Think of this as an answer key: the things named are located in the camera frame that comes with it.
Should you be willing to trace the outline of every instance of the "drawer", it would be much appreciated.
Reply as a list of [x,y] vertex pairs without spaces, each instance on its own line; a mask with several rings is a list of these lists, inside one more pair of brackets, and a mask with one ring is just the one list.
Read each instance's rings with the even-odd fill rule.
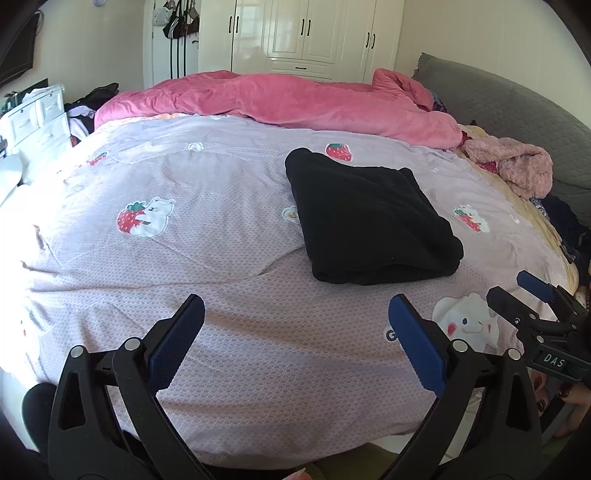
[[13,145],[31,135],[39,127],[35,104],[16,108],[8,114],[9,129],[12,131]]
[[68,118],[63,113],[17,145],[16,150],[24,167],[23,183],[30,184],[35,176],[71,147]]
[[64,113],[64,100],[61,90],[51,92],[35,102],[39,125],[45,125]]
[[269,73],[299,75],[330,80],[333,77],[334,65],[302,60],[267,59]]

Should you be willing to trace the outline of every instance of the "wardrobe door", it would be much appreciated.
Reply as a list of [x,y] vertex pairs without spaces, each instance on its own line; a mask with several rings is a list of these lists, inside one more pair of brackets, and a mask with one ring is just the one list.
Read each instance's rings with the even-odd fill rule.
[[302,59],[325,63],[336,61],[342,14],[343,0],[310,0]]
[[347,0],[343,5],[335,82],[363,82],[374,11],[375,0]]
[[273,0],[268,57],[301,59],[308,0]]
[[236,0],[203,0],[199,25],[199,71],[232,70]]
[[271,7],[269,0],[238,0],[232,49],[232,71],[257,73],[265,71],[267,56],[263,51],[265,19]]
[[365,83],[371,83],[376,69],[394,68],[402,26],[404,0],[377,0],[374,29],[369,39]]

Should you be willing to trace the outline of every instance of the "wall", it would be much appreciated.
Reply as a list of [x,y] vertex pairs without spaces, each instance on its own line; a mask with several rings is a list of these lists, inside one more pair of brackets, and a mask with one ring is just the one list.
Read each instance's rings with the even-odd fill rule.
[[591,66],[542,0],[407,0],[396,70],[421,52],[496,73],[591,127]]
[[35,42],[34,67],[0,89],[0,96],[40,80],[63,83],[74,101],[98,86],[118,82],[121,90],[143,88],[144,0],[48,0]]

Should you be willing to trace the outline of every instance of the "pink comforter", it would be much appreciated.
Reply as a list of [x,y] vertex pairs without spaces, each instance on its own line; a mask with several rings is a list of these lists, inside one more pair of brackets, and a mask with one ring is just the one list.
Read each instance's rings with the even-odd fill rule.
[[400,74],[393,73],[376,70],[371,85],[269,73],[198,73],[141,92],[121,93],[97,112],[95,124],[98,128],[110,120],[162,113],[226,113],[287,128],[340,130],[431,148],[457,147],[462,132],[453,117],[421,110],[399,85]]

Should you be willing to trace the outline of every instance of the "television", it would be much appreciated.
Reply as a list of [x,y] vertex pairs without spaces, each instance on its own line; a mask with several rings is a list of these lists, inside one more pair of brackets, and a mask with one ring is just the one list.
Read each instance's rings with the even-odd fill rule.
[[0,15],[0,87],[33,67],[39,7],[47,0],[21,0],[2,6]]
[[27,22],[21,34],[12,44],[0,65],[0,87],[16,80],[27,70],[33,68],[33,52],[35,50],[35,35],[39,23],[39,14]]

